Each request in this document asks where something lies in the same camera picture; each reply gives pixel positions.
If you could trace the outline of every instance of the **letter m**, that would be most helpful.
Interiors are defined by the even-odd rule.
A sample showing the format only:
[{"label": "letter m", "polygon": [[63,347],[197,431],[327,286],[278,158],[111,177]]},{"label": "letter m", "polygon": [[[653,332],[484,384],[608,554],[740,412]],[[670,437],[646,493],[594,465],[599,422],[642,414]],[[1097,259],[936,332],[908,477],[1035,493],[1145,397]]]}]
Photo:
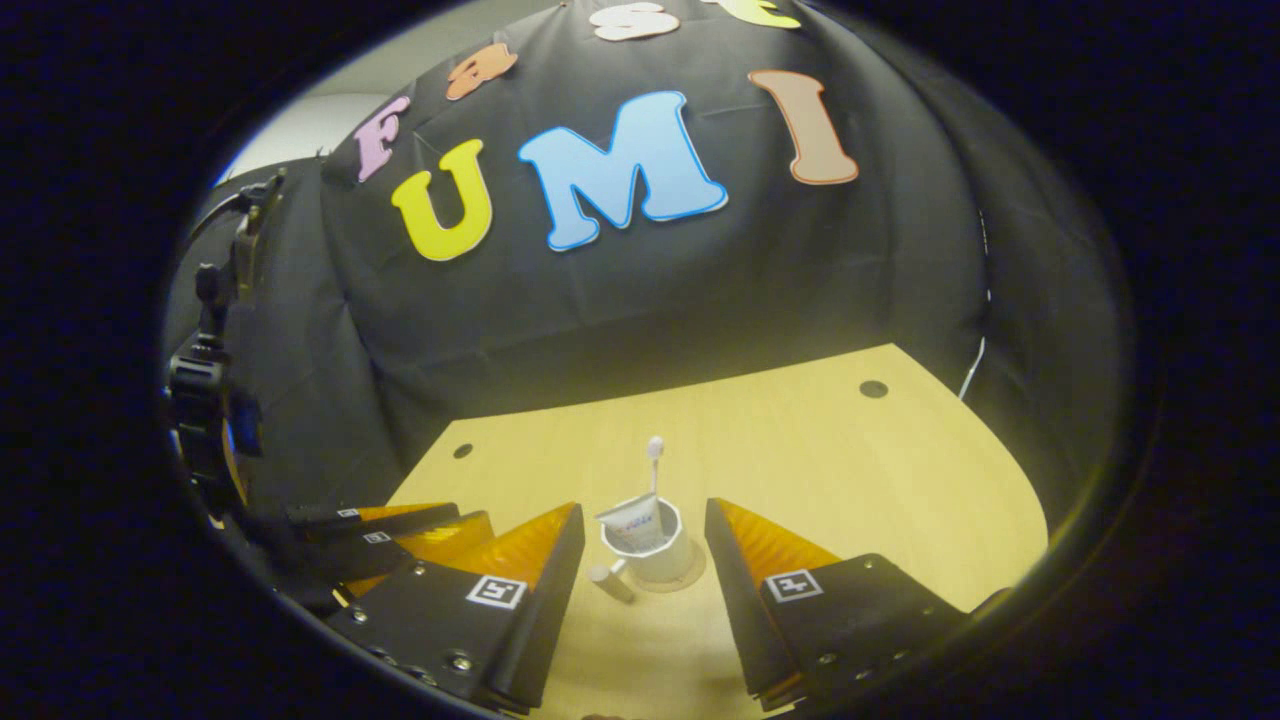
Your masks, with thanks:
[{"label": "letter m", "polygon": [[728,192],[703,170],[689,141],[680,109],[684,94],[650,92],[618,109],[613,143],[604,152],[576,132],[557,127],[526,142],[517,154],[538,170],[552,214],[547,243],[563,251],[600,234],[600,223],[582,214],[575,192],[616,228],[631,224],[636,174],[649,195],[640,209],[650,220],[673,220],[710,213],[728,201]]}]

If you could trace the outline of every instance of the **toothbrush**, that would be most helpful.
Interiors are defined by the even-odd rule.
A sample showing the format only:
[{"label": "toothbrush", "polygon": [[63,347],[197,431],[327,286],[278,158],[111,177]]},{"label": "toothbrush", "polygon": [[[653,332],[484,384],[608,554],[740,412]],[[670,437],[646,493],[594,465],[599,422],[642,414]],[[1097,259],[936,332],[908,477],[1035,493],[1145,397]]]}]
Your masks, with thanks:
[{"label": "toothbrush", "polygon": [[662,457],[662,438],[653,436],[649,438],[649,447],[645,450],[649,460],[653,460],[653,480],[649,483],[649,492],[658,493],[658,459]]}]

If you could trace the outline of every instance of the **toothpaste tube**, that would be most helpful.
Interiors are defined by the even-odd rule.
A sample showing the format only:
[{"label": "toothpaste tube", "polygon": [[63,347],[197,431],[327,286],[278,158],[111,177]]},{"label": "toothpaste tube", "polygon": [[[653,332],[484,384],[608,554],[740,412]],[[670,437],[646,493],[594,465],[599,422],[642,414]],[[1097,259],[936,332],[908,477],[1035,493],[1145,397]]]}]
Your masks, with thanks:
[{"label": "toothpaste tube", "polygon": [[632,497],[600,512],[595,519],[609,528],[613,539],[621,546],[618,550],[625,552],[648,552],[666,541],[655,492]]}]

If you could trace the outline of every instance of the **table surface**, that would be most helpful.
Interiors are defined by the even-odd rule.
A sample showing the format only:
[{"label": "table surface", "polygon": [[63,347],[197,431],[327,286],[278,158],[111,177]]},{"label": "table surface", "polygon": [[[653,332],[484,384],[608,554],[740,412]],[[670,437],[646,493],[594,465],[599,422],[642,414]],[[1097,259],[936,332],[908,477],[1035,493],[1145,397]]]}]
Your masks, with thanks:
[{"label": "table surface", "polygon": [[[879,380],[888,393],[863,395]],[[878,552],[961,611],[1044,552],[1044,515],[1016,461],[946,386],[893,345],[628,397],[457,420],[389,505],[453,501],[494,532],[582,503],[586,548],[538,720],[760,717],[746,694],[716,566],[632,605],[585,577],[616,560],[590,518],[658,491],[694,541],[723,497],[840,557]],[[456,459],[454,448],[474,450]]]}]

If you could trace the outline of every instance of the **foam letter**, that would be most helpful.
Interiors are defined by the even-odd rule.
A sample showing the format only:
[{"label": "foam letter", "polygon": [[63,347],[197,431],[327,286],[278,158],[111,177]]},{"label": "foam letter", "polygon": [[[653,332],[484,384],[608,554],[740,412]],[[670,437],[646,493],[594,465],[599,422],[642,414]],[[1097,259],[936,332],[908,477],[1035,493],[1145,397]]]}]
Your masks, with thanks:
[{"label": "foam letter", "polygon": [[365,182],[379,168],[392,159],[392,151],[385,142],[392,142],[399,135],[399,113],[408,108],[408,97],[397,97],[378,111],[367,123],[356,128],[356,147],[360,149],[360,182]]},{"label": "foam letter", "polygon": [[808,184],[836,184],[858,177],[858,163],[845,155],[818,97],[820,82],[787,70],[754,70],[746,77],[769,91],[787,120],[796,149],[796,159],[791,160],[794,178]]},{"label": "foam letter", "polygon": [[800,20],[786,15],[774,15],[765,9],[777,10],[778,6],[768,0],[703,0],[703,3],[718,4],[735,18],[756,26],[781,27],[795,29],[800,27]]},{"label": "foam letter", "polygon": [[484,142],[468,140],[440,158],[440,169],[453,173],[462,196],[462,219],[452,228],[442,228],[431,208],[431,196],[426,193],[431,183],[428,170],[410,176],[392,193],[392,205],[399,208],[413,247],[429,260],[452,260],[480,245],[489,232],[493,204],[476,159],[481,147]]},{"label": "foam letter", "polygon": [[552,250],[586,245],[600,234],[600,223],[582,215],[575,191],[613,227],[631,224],[637,173],[649,188],[640,208],[650,220],[710,213],[728,202],[728,191],[707,177],[689,141],[680,117],[684,105],[685,96],[676,91],[627,100],[618,109],[608,152],[563,127],[525,142],[517,155],[534,165],[543,182],[552,214],[547,236]]},{"label": "foam letter", "polygon": [[631,40],[662,35],[680,27],[680,19],[662,12],[662,5],[654,3],[632,3],[596,10],[588,20],[594,26],[595,35],[604,40]]},{"label": "foam letter", "polygon": [[453,72],[449,73],[449,88],[444,91],[444,96],[449,100],[466,97],[472,90],[480,87],[480,83],[484,81],[493,79],[509,70],[516,64],[517,58],[520,55],[507,53],[506,42],[498,42],[476,50],[475,55],[458,63],[458,67],[453,68]]}]

